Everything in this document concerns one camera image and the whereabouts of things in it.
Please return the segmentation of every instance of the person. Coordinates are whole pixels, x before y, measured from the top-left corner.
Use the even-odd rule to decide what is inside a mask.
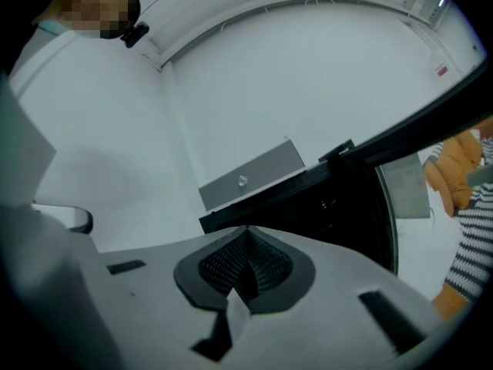
[[[450,207],[449,216],[461,227],[457,253],[440,294],[433,300],[442,318],[450,319],[478,300],[493,271],[493,184],[468,188],[467,181],[470,172],[493,164],[493,117],[438,144],[432,155],[426,164],[427,180],[440,192],[444,208]],[[430,163],[440,170],[432,173]],[[466,203],[459,207],[452,196],[463,196]]]
[[[90,37],[115,39],[129,31],[140,15],[139,0],[0,1],[6,18],[2,23],[0,69],[7,74],[42,21],[57,21]]]

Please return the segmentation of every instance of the white wall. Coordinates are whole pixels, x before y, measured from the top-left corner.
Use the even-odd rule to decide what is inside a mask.
[[[199,184],[197,182],[196,171],[200,168],[197,162],[197,155],[194,149],[190,147],[188,127],[184,125],[183,118],[179,114],[183,101],[176,86],[173,64],[170,62],[163,68],[161,74],[161,94],[162,94],[162,111],[164,113],[164,127],[170,141],[169,150],[173,156],[176,170],[179,172],[181,193],[189,212],[194,216],[203,216],[206,209],[203,205]]]
[[[159,73],[119,41],[77,38],[30,83],[20,102],[57,154],[39,203],[75,205],[95,219],[100,251],[202,233],[190,206]]]
[[[486,58],[485,47],[455,3],[451,2],[435,32],[464,74],[468,74]]]
[[[10,77],[12,78],[14,74],[19,71],[21,67],[24,66],[24,64],[30,60],[31,57],[34,56],[34,54],[37,53],[41,48],[43,48],[45,45],[47,45],[49,42],[53,41],[56,39],[57,35],[54,35],[50,32],[47,32],[44,29],[37,28],[32,35],[31,39],[27,42],[27,44],[24,45],[24,49],[21,52],[21,55],[17,59],[17,62],[15,63],[14,67],[12,68],[12,71],[10,73]]]
[[[431,50],[367,6],[281,8],[233,25],[174,63],[200,185],[288,136],[306,165],[437,97]]]

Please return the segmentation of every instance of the glass panel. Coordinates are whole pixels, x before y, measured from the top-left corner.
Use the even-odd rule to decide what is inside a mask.
[[[478,298],[493,267],[492,166],[493,117],[381,166],[398,277],[444,318]]]

